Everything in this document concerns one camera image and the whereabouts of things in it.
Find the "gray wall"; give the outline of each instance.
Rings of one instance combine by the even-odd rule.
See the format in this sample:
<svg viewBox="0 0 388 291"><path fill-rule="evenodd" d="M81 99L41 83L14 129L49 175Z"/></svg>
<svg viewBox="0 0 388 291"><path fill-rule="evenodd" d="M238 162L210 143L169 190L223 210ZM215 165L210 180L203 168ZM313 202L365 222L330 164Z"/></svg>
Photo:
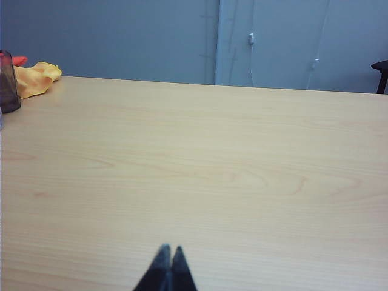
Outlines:
<svg viewBox="0 0 388 291"><path fill-rule="evenodd" d="M214 83L218 0L2 0L2 44L65 75Z"/></svg>
<svg viewBox="0 0 388 291"><path fill-rule="evenodd" d="M388 0L1 1L2 47L65 75L375 92L388 59Z"/></svg>
<svg viewBox="0 0 388 291"><path fill-rule="evenodd" d="M388 59L387 0L221 0L221 11L217 84L376 91L370 65Z"/></svg>

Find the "wooden table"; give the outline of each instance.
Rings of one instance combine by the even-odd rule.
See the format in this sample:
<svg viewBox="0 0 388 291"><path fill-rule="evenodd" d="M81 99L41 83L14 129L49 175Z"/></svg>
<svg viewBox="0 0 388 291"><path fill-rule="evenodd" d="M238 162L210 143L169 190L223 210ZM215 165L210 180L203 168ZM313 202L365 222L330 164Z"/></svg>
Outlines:
<svg viewBox="0 0 388 291"><path fill-rule="evenodd" d="M388 290L388 98L65 77L5 115L3 290Z"/></svg>

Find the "black tip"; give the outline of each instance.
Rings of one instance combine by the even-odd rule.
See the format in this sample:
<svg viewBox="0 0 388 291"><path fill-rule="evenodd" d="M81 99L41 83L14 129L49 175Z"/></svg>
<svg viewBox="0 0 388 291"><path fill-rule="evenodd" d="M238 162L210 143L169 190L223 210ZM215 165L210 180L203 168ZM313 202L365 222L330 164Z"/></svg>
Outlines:
<svg viewBox="0 0 388 291"><path fill-rule="evenodd" d="M163 269L170 268L171 248L168 244L163 244L156 253L149 269Z"/></svg>
<svg viewBox="0 0 388 291"><path fill-rule="evenodd" d="M156 253L150 267L134 291L160 291L166 285L166 274L170 270L171 250L163 244Z"/></svg>
<svg viewBox="0 0 388 291"><path fill-rule="evenodd" d="M195 283L181 246L176 248L171 270L173 273L173 290L196 291Z"/></svg>

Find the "orange cloth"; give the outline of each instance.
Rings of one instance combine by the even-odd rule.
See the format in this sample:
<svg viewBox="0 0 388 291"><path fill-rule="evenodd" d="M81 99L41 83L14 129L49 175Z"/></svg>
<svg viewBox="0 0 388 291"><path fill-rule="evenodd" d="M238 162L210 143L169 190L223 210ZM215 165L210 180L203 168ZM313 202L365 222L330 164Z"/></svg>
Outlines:
<svg viewBox="0 0 388 291"><path fill-rule="evenodd" d="M17 67L21 67L28 61L28 58L26 56L13 56L12 57L12 63L13 65Z"/></svg>
<svg viewBox="0 0 388 291"><path fill-rule="evenodd" d="M56 65L38 62L31 68L14 67L21 99L43 94L62 75Z"/></svg>

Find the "yellow cloth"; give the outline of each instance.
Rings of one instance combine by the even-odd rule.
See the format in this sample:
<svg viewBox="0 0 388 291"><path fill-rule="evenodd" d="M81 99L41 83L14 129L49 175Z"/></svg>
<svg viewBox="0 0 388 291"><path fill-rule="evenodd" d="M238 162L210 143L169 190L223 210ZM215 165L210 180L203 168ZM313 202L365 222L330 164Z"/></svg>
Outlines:
<svg viewBox="0 0 388 291"><path fill-rule="evenodd" d="M43 94L62 75L61 69L47 62L38 62L30 68L14 67L21 99Z"/></svg>

